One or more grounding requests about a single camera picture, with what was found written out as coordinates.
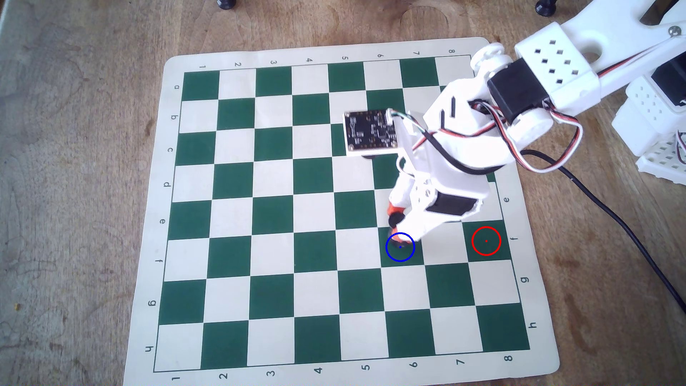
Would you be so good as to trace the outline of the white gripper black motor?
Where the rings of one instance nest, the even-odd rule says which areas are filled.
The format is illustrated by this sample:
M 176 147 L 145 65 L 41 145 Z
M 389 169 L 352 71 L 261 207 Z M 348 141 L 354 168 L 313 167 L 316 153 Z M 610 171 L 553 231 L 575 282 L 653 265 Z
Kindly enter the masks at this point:
M 387 215 L 399 222 L 399 246 L 428 238 L 430 245 L 452 246 L 462 221 L 474 217 L 491 193 L 486 176 L 473 176 L 447 162 L 415 168 L 406 157 L 396 159 L 398 179 L 389 195 Z

